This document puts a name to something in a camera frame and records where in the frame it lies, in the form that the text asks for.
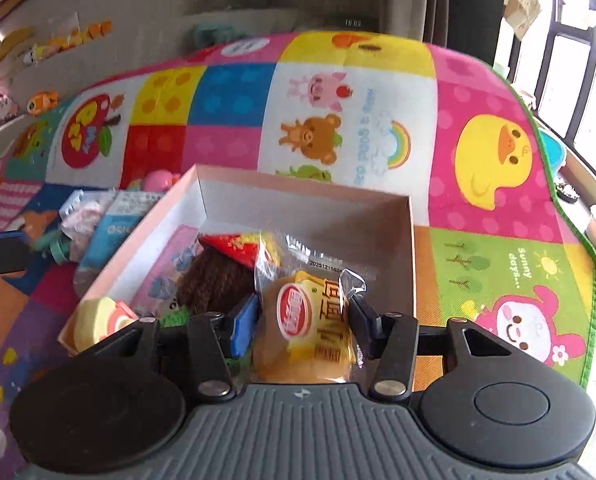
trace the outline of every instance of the pink pig illustration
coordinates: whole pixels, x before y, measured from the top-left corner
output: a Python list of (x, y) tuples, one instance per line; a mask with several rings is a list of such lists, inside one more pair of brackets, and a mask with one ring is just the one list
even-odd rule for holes
[(558, 297), (546, 286), (534, 286), (534, 298), (503, 296), (492, 310), (485, 309), (476, 323), (547, 366), (564, 366), (568, 359), (585, 353), (585, 342), (577, 334), (556, 333), (553, 316)]
[(346, 76), (346, 72), (334, 72), (330, 75), (320, 72), (311, 79), (306, 76), (302, 79), (289, 79), (291, 87), (287, 96), (308, 99), (316, 108), (329, 108), (334, 112), (341, 112), (340, 99), (347, 99), (353, 95), (351, 87), (342, 83)]

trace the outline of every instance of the white flower illustration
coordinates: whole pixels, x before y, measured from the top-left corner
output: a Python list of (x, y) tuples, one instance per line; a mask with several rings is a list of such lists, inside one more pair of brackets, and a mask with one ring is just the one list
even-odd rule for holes
[(560, 366), (564, 366), (565, 363), (569, 360), (569, 354), (565, 349), (565, 345), (555, 346), (553, 347), (553, 362), (558, 363)]

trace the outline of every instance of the green mat border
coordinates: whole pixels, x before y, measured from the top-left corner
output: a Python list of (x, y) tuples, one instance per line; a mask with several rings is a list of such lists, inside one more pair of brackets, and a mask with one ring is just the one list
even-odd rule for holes
[(547, 177), (549, 177), (549, 176), (551, 177), (551, 178), (547, 178), (547, 185), (549, 187), (549, 192), (552, 197), (552, 203), (555, 206), (558, 214), (567, 223), (567, 225), (569, 226), (571, 231), (576, 235), (576, 238), (578, 239), (578, 241), (587, 250), (587, 253), (589, 254), (589, 256), (591, 256), (591, 259), (594, 261), (594, 287), (593, 287), (593, 291), (592, 291), (592, 300), (591, 300), (592, 301), (592, 303), (591, 303), (591, 318), (589, 319), (590, 325), (589, 325), (589, 334), (588, 334), (588, 340), (587, 340), (587, 352), (585, 353), (585, 364), (583, 366), (582, 376), (580, 377), (580, 386), (582, 386), (584, 389), (587, 389), (587, 383), (589, 382), (589, 374), (591, 373), (591, 363), (594, 358), (594, 350), (596, 349), (596, 249), (593, 247), (593, 245), (587, 239), (587, 237), (584, 234), (582, 234), (578, 230), (578, 228), (573, 224), (571, 219), (569, 219), (569, 217), (566, 215), (565, 211), (562, 209), (562, 206), (560, 205), (558, 195), (556, 194), (556, 186), (553, 183), (554, 175), (552, 175), (552, 168), (550, 167), (549, 160), (547, 158), (547, 150), (544, 146), (542, 138), (540, 137), (540, 132), (538, 131), (538, 124), (536, 123), (536, 120), (534, 119), (534, 115), (530, 112), (529, 108), (527, 108), (526, 104), (524, 104), (524, 101), (522, 100), (522, 98), (520, 97), (518, 92), (516, 92), (516, 89), (511, 86), (511, 83), (507, 79), (503, 78), (498, 72), (496, 72), (493, 69), (492, 66), (488, 65), (483, 60), (475, 58), (475, 57), (472, 57), (472, 58), (478, 60), (480, 63), (482, 63), (484, 66), (486, 66), (489, 70), (491, 70), (492, 73), (496, 74), (497, 78), (500, 79), (501, 81), (503, 81), (505, 83), (505, 85), (507, 85), (507, 88), (510, 89), (512, 94), (516, 97), (516, 101), (518, 102), (518, 104), (520, 104), (521, 107), (523, 107), (523, 110), (524, 110), (525, 114), (527, 115), (527, 117), (529, 118), (529, 122), (531, 123), (532, 128), (534, 130), (534, 137), (536, 138), (536, 141), (538, 144), (538, 148), (540, 151), (540, 157), (542, 158), (542, 165), (544, 167), (545, 174), (547, 175)]

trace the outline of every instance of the white square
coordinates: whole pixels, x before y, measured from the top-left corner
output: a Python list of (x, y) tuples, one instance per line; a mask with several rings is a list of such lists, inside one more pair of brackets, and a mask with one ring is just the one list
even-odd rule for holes
[[(149, 74), (131, 77), (85, 90), (68, 106), (51, 145), (46, 182), (68, 186), (120, 185), (133, 104), (148, 76)], [(75, 118), (75, 114), (83, 105), (94, 100), (97, 102), (97, 111), (93, 122), (78, 126), (81, 136), (78, 137), (78, 142), (71, 144), (68, 137), (64, 139), (69, 134), (66, 131), (67, 127), (71, 128), (74, 123), (71, 119)], [(102, 128), (105, 127), (102, 124), (116, 120), (117, 117), (117, 124), (106, 126), (107, 133), (110, 132), (110, 135), (107, 135), (110, 146), (105, 150), (94, 147), (100, 140)], [(97, 155), (92, 156), (94, 150), (97, 151)]]
[[(257, 169), (409, 195), (414, 224), (427, 226), (437, 103), (432, 78), (359, 67), (278, 63)], [(306, 137), (294, 130), (310, 118), (316, 118), (309, 123), (315, 136), (327, 137), (324, 145), (309, 143), (313, 134), (309, 137), (304, 129), (300, 132)], [(337, 133), (333, 137), (332, 128)]]

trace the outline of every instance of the brown bear illustration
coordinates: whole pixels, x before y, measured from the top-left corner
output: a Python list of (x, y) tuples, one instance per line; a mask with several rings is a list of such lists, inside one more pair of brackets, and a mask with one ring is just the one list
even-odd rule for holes
[(286, 135), (279, 143), (291, 144), (293, 152), (299, 148), (302, 155), (329, 166), (337, 159), (334, 148), (342, 144), (342, 137), (335, 130), (340, 124), (342, 121), (335, 114), (325, 118), (309, 117), (304, 124), (298, 120), (292, 126), (283, 124), (282, 130)]

